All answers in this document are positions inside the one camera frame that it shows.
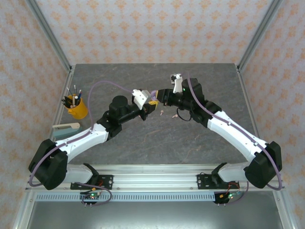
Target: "wire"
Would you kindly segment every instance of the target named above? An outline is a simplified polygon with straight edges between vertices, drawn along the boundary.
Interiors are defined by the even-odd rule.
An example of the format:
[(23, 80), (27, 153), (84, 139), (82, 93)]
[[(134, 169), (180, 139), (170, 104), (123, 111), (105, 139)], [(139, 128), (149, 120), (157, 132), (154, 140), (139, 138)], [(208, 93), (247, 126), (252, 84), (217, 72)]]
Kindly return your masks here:
[(246, 191), (244, 192), (244, 194), (238, 200), (229, 202), (226, 205), (232, 205), (232, 204), (235, 204), (236, 202), (239, 202), (240, 200), (242, 200), (245, 197), (245, 195), (248, 193), (248, 190), (249, 190), (249, 181), (247, 181), (247, 188), (246, 188)]
[(181, 118), (183, 121), (188, 122), (188, 121), (190, 121), (190, 120), (192, 119), (192, 117), (191, 117), (191, 116), (190, 116), (190, 119), (189, 119), (189, 120), (186, 120), (186, 119), (182, 118), (182, 117), (179, 115), (178, 110), (179, 110), (179, 107), (177, 107), (177, 115), (178, 115), (178, 117), (179, 117), (179, 118)]
[[(91, 207), (96, 207), (96, 206), (99, 206), (99, 205), (106, 204), (106, 203), (108, 203), (108, 202), (112, 199), (112, 193), (111, 193), (111, 191), (110, 191), (109, 189), (105, 188), (105, 187), (100, 187), (100, 186), (96, 186), (96, 185), (87, 185), (87, 184), (83, 184), (83, 183), (79, 183), (79, 182), (75, 182), (75, 183), (76, 183), (77, 185), (82, 185), (82, 186), (87, 186), (87, 187), (94, 187), (94, 188), (98, 188), (98, 189), (105, 190), (105, 191), (109, 192), (110, 197), (108, 198), (108, 200), (103, 201), (103, 202), (100, 202), (100, 203), (96, 203), (96, 204), (90, 204)], [(83, 197), (81, 198), (81, 203), (82, 203), (84, 206), (87, 205), (87, 204), (85, 203), (85, 201), (84, 201), (85, 198), (88, 197), (88, 196), (90, 196), (90, 195), (91, 195), (91, 194), (89, 193), (89, 194), (87, 194), (87, 195), (85, 195), (85, 196), (83, 196)]]
[(121, 88), (121, 89), (124, 90), (124, 91), (127, 91), (127, 92), (129, 92), (129, 93), (132, 93), (131, 90), (128, 90), (128, 89), (126, 89), (126, 88), (124, 88), (124, 87), (122, 87), (122, 86), (120, 86), (120, 85), (118, 85), (118, 84), (116, 84), (116, 83), (114, 83), (114, 82), (111, 82), (111, 81), (101, 80), (101, 81), (96, 82), (96, 83), (91, 87), (91, 89), (90, 89), (90, 91), (89, 91), (88, 102), (87, 102), (87, 105), (88, 105), (88, 113), (89, 113), (89, 117), (90, 117), (90, 119), (91, 119), (91, 128), (90, 128), (90, 130), (89, 130), (87, 133), (85, 133), (84, 135), (82, 135), (82, 136), (80, 136), (80, 137), (77, 137), (77, 138), (75, 138), (75, 139), (72, 139), (72, 140), (68, 141), (66, 144), (65, 144), (65, 143), (62, 143), (62, 144), (56, 146), (55, 148), (53, 148), (52, 150), (50, 150), (45, 156), (43, 156), (42, 159), (37, 163), (37, 165), (35, 166), (35, 168), (33, 169), (32, 173), (31, 173), (31, 175), (30, 175), (29, 185), (30, 185), (31, 187), (38, 187), (38, 186), (41, 186), (41, 185), (42, 185), (41, 183), (40, 183), (40, 184), (33, 184), (33, 179), (34, 179), (35, 173), (37, 172), (37, 169), (39, 168), (39, 166), (43, 163), (43, 161), (44, 161), (45, 159), (47, 159), (47, 158), (48, 158), (54, 151), (56, 151), (57, 149), (59, 149), (59, 148), (61, 148), (61, 147), (63, 147), (63, 146), (66, 146), (67, 144), (70, 144), (70, 143), (76, 142), (76, 141), (78, 141), (78, 140), (80, 140), (80, 139), (83, 139), (84, 137), (88, 136), (88, 135), (91, 133), (91, 131), (92, 131), (92, 129), (93, 129), (93, 126), (94, 126), (94, 122), (93, 122), (93, 117), (92, 117), (91, 110), (90, 110), (90, 97), (91, 97), (91, 93), (92, 93), (93, 89), (95, 88), (95, 86), (98, 85), (98, 84), (101, 84), (101, 83), (109, 83), (109, 84), (112, 84), (112, 85), (114, 85), (114, 86), (116, 86), (116, 87), (118, 87), (118, 88)]
[(229, 190), (231, 189), (232, 184), (235, 185), (238, 188), (238, 191), (240, 191), (239, 184), (237, 184), (235, 182), (229, 182), (228, 190), (225, 194), (227, 194), (229, 192)]
[[(227, 120), (225, 120), (225, 119), (223, 119), (223, 118), (221, 118), (221, 117), (218, 117), (217, 115), (213, 114), (212, 112), (210, 112), (208, 109), (206, 109), (206, 108), (199, 102), (199, 100), (198, 100), (198, 98), (196, 97), (196, 95), (195, 95), (195, 93), (194, 93), (194, 90), (193, 90), (193, 88), (192, 88), (192, 83), (191, 83), (190, 75), (189, 75), (188, 72), (187, 72), (187, 75), (188, 75), (187, 82), (188, 82), (188, 84), (189, 84), (189, 88), (190, 88), (190, 90), (191, 90), (191, 94), (192, 94), (194, 100), (196, 101), (196, 103), (197, 103), (205, 112), (207, 112), (207, 113), (208, 113), (209, 115), (211, 115), (212, 117), (217, 118), (217, 119), (223, 121), (224, 123), (228, 124), (229, 121), (227, 121)], [(257, 143), (253, 138), (251, 138), (251, 137), (250, 137), (243, 129), (241, 129), (240, 127), (234, 125), (233, 123), (231, 123), (231, 126), (234, 127), (236, 130), (238, 130), (239, 132), (241, 132), (244, 136), (246, 136), (246, 137), (247, 137), (251, 142), (253, 142), (254, 144)], [(278, 179), (278, 187), (273, 187), (273, 186), (271, 186), (271, 185), (269, 185), (269, 184), (267, 184), (267, 186), (270, 187), (271, 189), (274, 189), (274, 190), (277, 190), (277, 191), (281, 190), (282, 187), (283, 187), (282, 179), (281, 179), (280, 172), (278, 171), (277, 166), (276, 166), (274, 160), (272, 159), (272, 157), (270, 156), (270, 154), (268, 153), (268, 151), (265, 150), (264, 147), (262, 147), (260, 144), (257, 144), (257, 146), (258, 146), (258, 147), (266, 154), (266, 156), (268, 157), (269, 161), (271, 162), (271, 164), (272, 164), (272, 166), (273, 166), (273, 168), (274, 168), (274, 170), (275, 170), (275, 173), (276, 173), (276, 176), (277, 176), (277, 179)]]

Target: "yellow component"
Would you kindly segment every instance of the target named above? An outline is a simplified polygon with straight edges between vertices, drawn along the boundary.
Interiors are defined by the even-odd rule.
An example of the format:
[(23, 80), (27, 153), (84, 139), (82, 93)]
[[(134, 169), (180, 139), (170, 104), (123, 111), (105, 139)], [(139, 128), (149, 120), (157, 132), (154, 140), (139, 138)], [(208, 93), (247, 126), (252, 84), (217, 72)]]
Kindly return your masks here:
[(82, 119), (82, 118), (86, 117), (88, 114), (88, 109), (82, 98), (81, 98), (80, 104), (77, 107), (69, 108), (69, 109), (67, 108), (67, 110), (68, 110), (68, 113), (71, 114), (72, 117), (75, 119)]
[(148, 102), (150, 105), (156, 105), (156, 108), (157, 108), (157, 105), (158, 105), (158, 103), (159, 103), (159, 101), (149, 101)]

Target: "orange patterned wall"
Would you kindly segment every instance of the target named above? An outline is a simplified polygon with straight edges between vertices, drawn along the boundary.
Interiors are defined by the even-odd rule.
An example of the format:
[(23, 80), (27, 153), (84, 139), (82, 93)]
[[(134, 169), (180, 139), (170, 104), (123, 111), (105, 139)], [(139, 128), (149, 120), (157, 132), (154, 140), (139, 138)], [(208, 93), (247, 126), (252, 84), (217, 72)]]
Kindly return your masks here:
[(272, 0), (38, 0), (71, 64), (239, 63)]
[(0, 1), (0, 228), (11, 229), (66, 71), (25, 0)]
[(259, 133), (282, 147), (283, 179), (305, 225), (305, 4), (284, 0), (242, 72)]

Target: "yellow pen holder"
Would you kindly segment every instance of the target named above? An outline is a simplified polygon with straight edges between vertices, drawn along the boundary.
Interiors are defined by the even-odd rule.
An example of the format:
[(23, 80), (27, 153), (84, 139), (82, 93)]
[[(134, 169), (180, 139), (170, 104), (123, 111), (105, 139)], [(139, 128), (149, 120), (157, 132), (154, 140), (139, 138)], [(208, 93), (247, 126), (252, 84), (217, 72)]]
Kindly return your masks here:
[(78, 106), (76, 106), (74, 108), (67, 108), (67, 110), (68, 110), (68, 113), (71, 114), (72, 117), (75, 119), (82, 119), (82, 118), (86, 117), (88, 114), (88, 109), (82, 98), (81, 98), (81, 102), (80, 102), (80, 104), (78, 104)]

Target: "gray table surface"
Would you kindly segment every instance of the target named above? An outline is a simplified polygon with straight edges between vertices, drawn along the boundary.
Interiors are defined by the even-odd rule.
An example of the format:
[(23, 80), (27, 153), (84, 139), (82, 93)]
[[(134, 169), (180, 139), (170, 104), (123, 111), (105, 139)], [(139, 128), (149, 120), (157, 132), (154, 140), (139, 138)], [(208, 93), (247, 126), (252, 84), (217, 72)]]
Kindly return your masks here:
[[(170, 75), (189, 72), (203, 87), (205, 98), (218, 104), (250, 133), (254, 133), (250, 115), (234, 64), (167, 63), (167, 64), (77, 64), (71, 83), (83, 91), (86, 101), (90, 87), (99, 80), (111, 80), (128, 89), (148, 91), (172, 88)], [(109, 84), (95, 87), (91, 112), (96, 122), (109, 109), (117, 95), (131, 103), (131, 94)], [(219, 164), (240, 163), (245, 158), (218, 134), (195, 121), (172, 118), (175, 107), (159, 104), (146, 121), (137, 117), (122, 125), (123, 130), (110, 141), (96, 145), (74, 158), (72, 164), (150, 165), (150, 164)], [(181, 116), (188, 118), (186, 111)], [(73, 119), (63, 112), (61, 123), (79, 122), (90, 127), (89, 115)]]

